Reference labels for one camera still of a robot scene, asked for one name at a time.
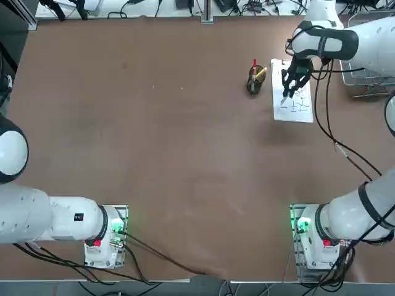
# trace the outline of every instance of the wire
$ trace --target wire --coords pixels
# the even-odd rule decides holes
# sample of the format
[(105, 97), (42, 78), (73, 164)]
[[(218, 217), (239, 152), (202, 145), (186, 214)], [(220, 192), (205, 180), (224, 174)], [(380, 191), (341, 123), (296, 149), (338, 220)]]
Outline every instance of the wire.
[(95, 293), (91, 292), (86, 288), (81, 282), (78, 282), (78, 284), (82, 287), (82, 289), (86, 290), (87, 293), (91, 294), (92, 296), (97, 296)]
[[(59, 260), (54, 260), (54, 259), (51, 260), (51, 259), (47, 259), (47, 258), (45, 258), (45, 257), (39, 256), (39, 255), (36, 255), (35, 253), (26, 250), (25, 248), (23, 248), (23, 247), (22, 247), (21, 245), (19, 245), (19, 244), (13, 244), (13, 246), (14, 246), (14, 247), (17, 247), (17, 248), (18, 248), (19, 250), (21, 250), (23, 253), (26, 253), (27, 255), (29, 255), (29, 256), (31, 256), (31, 257), (33, 257), (33, 258), (35, 258), (35, 259), (39, 259), (39, 260), (41, 260), (41, 261), (53, 263), (53, 264), (60, 265), (60, 266), (70, 267), (69, 264), (63, 263), (63, 262), (61, 262), (61, 261), (59, 261)], [(76, 267), (76, 268), (83, 268), (83, 269), (93, 269), (93, 270), (101, 271), (101, 272), (103, 272), (103, 273), (113, 274), (114, 276), (120, 276), (120, 277), (122, 277), (122, 278), (127, 278), (127, 279), (131, 279), (131, 280), (133, 280), (133, 281), (142, 282), (142, 280), (137, 279), (137, 278), (135, 278), (135, 277), (133, 277), (133, 276), (128, 276), (128, 275), (122, 274), (122, 273), (116, 273), (115, 271), (111, 271), (111, 270), (109, 270), (109, 269), (102, 269), (102, 268), (97, 268), (97, 267), (94, 267), (94, 266), (86, 266), (86, 265), (79, 265), (79, 264), (73, 264), (73, 267)]]
[(201, 272), (201, 271), (196, 271), (196, 270), (194, 270), (194, 269), (191, 269), (191, 268), (189, 268), (189, 267), (187, 267), (187, 266), (185, 266), (185, 265), (182, 265), (181, 263), (175, 261), (174, 259), (170, 258), (169, 256), (164, 255), (163, 253), (160, 253), (159, 251), (157, 251), (157, 250), (155, 250), (154, 248), (152, 248), (152, 247), (150, 247), (149, 245), (147, 245), (145, 242), (141, 241), (141, 240), (138, 239), (137, 237), (132, 236), (131, 234), (129, 234), (129, 233), (125, 232), (125, 231), (118, 231), (118, 233), (130, 237), (131, 239), (137, 241), (139, 244), (143, 245), (143, 246), (146, 247), (147, 249), (153, 251), (156, 255), (158, 255), (158, 256), (162, 257), (163, 259), (165, 259), (165, 260), (167, 260), (167, 261), (173, 263), (174, 265), (176, 265), (176, 266), (182, 268), (183, 270), (186, 270), (186, 271), (188, 271), (188, 272), (190, 272), (190, 273), (194, 273), (194, 274), (207, 274), (207, 273), (203, 273), (203, 272)]
[(346, 6), (345, 6), (345, 8), (338, 14), (338, 16), (339, 15), (341, 15), (344, 11), (346, 11), (346, 9), (347, 9), (347, 7), (348, 7), (348, 5), (350, 5), (350, 3), (349, 2), (347, 2), (346, 3)]
[(151, 287), (148, 290), (145, 290), (144, 292), (137, 294), (137, 296), (143, 296), (143, 295), (147, 294), (148, 292), (158, 288), (161, 284), (163, 284), (163, 282), (158, 282), (154, 287)]
[(111, 12), (109, 12), (109, 13), (107, 14), (107, 19), (109, 19), (109, 18), (110, 18), (110, 15), (112, 15), (112, 14), (119, 14), (119, 16), (120, 16), (121, 19), (127, 19), (127, 18), (128, 18), (128, 15), (127, 15), (126, 13), (123, 12), (123, 9), (124, 9), (125, 6), (128, 5), (128, 4), (130, 4), (129, 1), (127, 1), (127, 2), (121, 7), (121, 10), (120, 10), (120, 11), (111, 11)]
[(76, 269), (75, 267), (73, 267), (72, 265), (77, 265), (77, 263), (75, 263), (74, 261), (70, 261), (70, 260), (64, 260), (59, 258), (58, 256), (54, 255), (53, 253), (51, 253), (50, 251), (48, 251), (47, 249), (40, 247), (37, 245), (37, 247), (39, 247), (41, 250), (43, 250), (44, 252), (46, 252), (47, 254), (49, 254), (50, 256), (47, 256), (45, 254), (39, 253), (38, 251), (36, 251), (35, 249), (33, 249), (28, 243), (25, 243), (26, 247), (33, 252), (34, 254), (36, 254), (37, 256), (42, 256), (44, 258), (48, 258), (48, 259), (56, 259), (59, 260), (61, 262), (63, 262), (65, 265), (67, 265), (67, 267), (70, 267), (71, 269), (75, 270), (76, 272), (78, 272), (80, 275), (82, 275), (88, 282), (93, 282), (93, 283), (97, 283), (97, 284), (102, 284), (105, 286), (112, 286), (115, 283), (108, 283), (108, 282), (102, 282), (100, 281), (95, 275), (94, 273), (92, 273), (90, 270), (86, 269), (85, 267), (82, 268), (83, 270), (85, 270), (86, 272), (90, 273), (90, 275), (92, 275), (92, 277), (96, 280), (92, 280), (91, 278), (89, 278), (88, 276), (86, 276), (85, 274), (83, 274), (81, 271), (79, 271), (78, 269)]
[[(365, 70), (365, 68), (357, 68), (357, 69), (351, 69), (351, 70), (333, 70), (332, 73), (351, 73), (351, 72), (358, 72), (358, 71), (362, 71)], [(318, 73), (318, 72), (322, 72), (322, 73), (327, 73), (329, 72), (328, 70), (313, 70), (313, 73)]]
[(329, 84), (331, 81), (331, 76), (332, 76), (332, 71), (333, 71), (333, 60), (331, 61), (331, 70), (329, 71), (329, 77), (328, 77), (328, 81), (326, 82), (326, 92), (325, 92), (325, 109), (326, 109), (326, 123), (328, 125), (328, 132), (329, 135), (332, 138), (333, 143), (335, 143), (335, 139), (333, 137), (333, 133), (332, 133), (332, 129), (331, 129), (331, 125), (330, 125), (330, 119), (329, 119), (329, 108), (328, 108), (328, 94), (329, 94)]
[(280, 16), (280, 10), (278, 9), (276, 0), (272, 0), (272, 2), (274, 4), (274, 6), (275, 6), (274, 11), (277, 13), (278, 16)]
[[(326, 78), (326, 76), (327, 76), (327, 74), (328, 74), (328, 72), (329, 72), (328, 70), (329, 70), (329, 64), (326, 65), (326, 72), (325, 72), (325, 75), (324, 75), (320, 80), (323, 80), (323, 79)], [(311, 77), (312, 77), (313, 79), (315, 79), (315, 80), (318, 81), (318, 78), (315, 77), (315, 76), (313, 75), (313, 73), (311, 74)]]
[(199, 8), (200, 14), (203, 15), (203, 10), (202, 10), (201, 7), (200, 7), (199, 0), (196, 0), (196, 4), (197, 4), (197, 6), (198, 6), (198, 8)]
[(240, 0), (238, 0), (237, 3), (236, 3), (234, 6), (232, 6), (232, 9), (231, 9), (231, 11), (229, 12), (228, 16), (230, 16), (230, 15), (232, 14), (232, 12), (239, 13), (240, 16), (243, 15), (244, 9), (243, 9), (242, 11), (240, 11), (240, 9), (239, 9), (239, 3), (240, 3)]
[(330, 138), (332, 141), (335, 142), (335, 144), (342, 146), (343, 148), (347, 149), (348, 151), (352, 152), (353, 154), (355, 154), (356, 156), (358, 156), (360, 159), (362, 159), (366, 164), (368, 164), (371, 168), (373, 168), (376, 173), (381, 176), (381, 172), (374, 166), (372, 165), (365, 157), (363, 157), (361, 154), (359, 154), (357, 151), (355, 151), (354, 149), (350, 148), (349, 146), (343, 144), (343, 142), (339, 142), (336, 138), (331, 137), (331, 135), (323, 128), (323, 126), (320, 123), (320, 120), (318, 119), (318, 114), (317, 114), (317, 97), (318, 97), (318, 86), (320, 83), (320, 77), (321, 77), (322, 72), (320, 71), (320, 73), (318, 74), (318, 81), (317, 81), (317, 85), (315, 87), (315, 97), (314, 97), (314, 113), (315, 113), (315, 119), (318, 123), (318, 126), (320, 127), (320, 129), (323, 131), (323, 133)]
[(159, 0), (159, 2), (158, 2), (158, 9), (156, 10), (155, 17), (158, 16), (159, 7), (160, 7), (161, 4), (162, 4), (162, 0)]
[[(331, 69), (329, 71), (329, 77), (328, 77), (328, 81), (326, 82), (326, 91), (325, 91), (325, 110), (326, 110), (326, 125), (328, 126), (328, 132), (330, 137), (332, 138), (333, 144), (336, 144), (335, 138), (333, 137), (333, 133), (332, 133), (332, 129), (331, 129), (331, 125), (330, 125), (330, 117), (329, 117), (329, 84), (330, 84), (330, 80), (331, 80), (331, 76), (332, 76), (332, 71), (333, 71), (333, 64), (334, 61), (331, 61)], [(369, 180), (369, 181), (373, 181), (373, 179), (358, 165), (356, 164), (355, 161), (353, 161), (350, 156), (348, 156), (348, 154), (343, 151), (343, 155), (348, 159), (349, 162), (351, 162), (351, 164), (353, 164), (362, 174), (365, 175), (365, 177)]]
[(272, 15), (269, 10), (262, 8), (263, 11), (266, 11), (269, 15)]
[(68, 16), (66, 16), (66, 18), (65, 19), (68, 19), (72, 14), (73, 14), (73, 12), (75, 12), (75, 9), (77, 9), (77, 7), (75, 6), (74, 7), (74, 9), (73, 9), (73, 11), (71, 11), (71, 13), (69, 13), (69, 15)]
[(292, 42), (293, 42), (300, 34), (306, 32), (306, 31), (309, 31), (309, 30), (311, 30), (311, 29), (314, 29), (314, 28), (325, 29), (323, 26), (320, 26), (320, 25), (312, 25), (311, 27), (308, 27), (308, 28), (306, 28), (306, 29), (301, 29), (301, 30), (300, 30), (299, 32), (297, 32), (291, 39), (288, 40), (288, 44), (287, 44), (287, 46), (285, 47), (285, 53), (286, 53), (287, 55), (293, 57), (294, 55), (293, 55), (293, 54), (290, 54), (290, 53), (287, 51), (288, 48), (291, 46)]
[(267, 292), (266, 296), (269, 296), (269, 288), (271, 288), (273, 285), (271, 285), (270, 287), (267, 287), (266, 284), (264, 284), (264, 285), (265, 285), (265, 290), (263, 290), (261, 293), (259, 293), (258, 296), (264, 296), (266, 292)]
[(141, 279), (145, 284), (147, 284), (147, 285), (150, 285), (150, 286), (151, 286), (151, 285), (156, 285), (156, 284), (157, 284), (156, 282), (149, 282), (149, 281), (144, 277), (143, 272), (141, 271), (141, 268), (140, 268), (140, 266), (138, 265), (137, 258), (136, 258), (136, 256), (135, 256), (135, 254), (133, 253), (133, 251), (131, 250), (131, 248), (129, 248), (127, 245), (124, 245), (123, 247), (124, 247), (125, 250), (130, 254), (130, 256), (131, 256), (133, 262), (135, 263), (136, 269), (137, 269), (137, 273), (138, 273), (140, 279)]
[(288, 1), (291, 1), (291, 2), (293, 2), (293, 3), (297, 4), (297, 5), (299, 5), (300, 7), (303, 7), (303, 9), (304, 9), (305, 11), (307, 11), (306, 6), (303, 5), (302, 2), (296, 2), (296, 1), (294, 1), (294, 0), (288, 0)]

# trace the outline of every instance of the brown table surface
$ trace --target brown table surface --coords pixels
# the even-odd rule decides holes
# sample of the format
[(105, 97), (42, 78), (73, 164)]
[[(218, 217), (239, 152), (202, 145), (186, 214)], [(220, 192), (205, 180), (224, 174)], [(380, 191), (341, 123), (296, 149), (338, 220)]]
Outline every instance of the brown table surface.
[[(289, 204), (329, 202), (364, 180), (317, 124), (273, 120), (270, 75), (257, 99), (246, 94), (253, 58), (266, 66), (286, 58), (286, 38), (300, 20), (41, 22), (28, 35), (9, 111), (30, 145), (18, 183), (128, 204), (130, 232), (208, 274), (282, 280)], [(323, 83), (322, 118), (324, 93)], [(386, 171), (395, 141), (383, 105), (351, 99), (333, 75), (335, 135)], [(45, 245), (83, 261), (81, 242)], [(190, 276), (133, 249), (149, 279)], [(0, 252), (0, 279), (81, 279), (10, 245)], [(130, 258), (126, 265), (119, 271), (135, 274)], [(393, 244), (359, 245), (348, 280), (395, 282), (393, 266)], [(286, 280), (296, 279), (292, 258)]]

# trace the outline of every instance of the robotic arm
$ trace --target robotic arm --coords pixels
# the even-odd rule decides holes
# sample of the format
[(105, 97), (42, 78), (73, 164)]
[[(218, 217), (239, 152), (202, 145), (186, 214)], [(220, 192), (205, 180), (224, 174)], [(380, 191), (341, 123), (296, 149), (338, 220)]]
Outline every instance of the robotic arm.
[(121, 267), (125, 237), (118, 230), (126, 231), (127, 207), (102, 206), (83, 197), (49, 197), (10, 183), (23, 172), (28, 156), (22, 130), (0, 115), (0, 244), (84, 241), (85, 264)]
[(311, 1), (306, 17), (288, 40), (293, 50), (288, 70), (283, 71), (284, 97), (293, 97), (310, 79), (312, 59), (346, 60), (353, 65), (395, 75), (395, 17), (387, 17), (344, 29), (335, 10), (335, 0)]
[[(395, 17), (344, 29), (335, 11), (335, 0), (312, 0), (305, 19), (286, 45), (286, 50), (293, 50), (293, 59), (290, 68), (282, 73), (283, 97), (292, 97), (308, 82), (314, 57), (326, 64), (331, 59), (345, 60), (393, 76), (394, 44)], [(370, 229), (395, 204), (394, 192), (395, 169), (392, 169), (328, 204), (308, 205), (297, 224), (307, 267), (330, 269), (339, 256), (340, 240), (357, 240)], [(365, 240), (376, 244), (390, 241), (394, 230), (395, 213), (392, 213)]]

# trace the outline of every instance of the black label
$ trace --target black label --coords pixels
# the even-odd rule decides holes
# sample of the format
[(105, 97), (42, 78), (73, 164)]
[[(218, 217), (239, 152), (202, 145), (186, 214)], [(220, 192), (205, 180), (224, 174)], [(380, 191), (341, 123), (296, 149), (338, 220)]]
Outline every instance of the black label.
[(74, 214), (74, 221), (83, 221), (83, 220), (84, 220), (83, 213)]

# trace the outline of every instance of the paper sheet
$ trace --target paper sheet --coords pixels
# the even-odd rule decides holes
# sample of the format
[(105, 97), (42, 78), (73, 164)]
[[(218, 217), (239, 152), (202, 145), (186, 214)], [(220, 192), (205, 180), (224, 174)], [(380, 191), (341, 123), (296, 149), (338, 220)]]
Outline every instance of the paper sheet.
[(290, 60), (272, 60), (273, 113), (275, 120), (313, 122), (313, 110), (310, 94), (310, 82), (288, 97), (280, 106), (283, 99), (284, 87), (281, 82), (281, 70), (291, 65)]

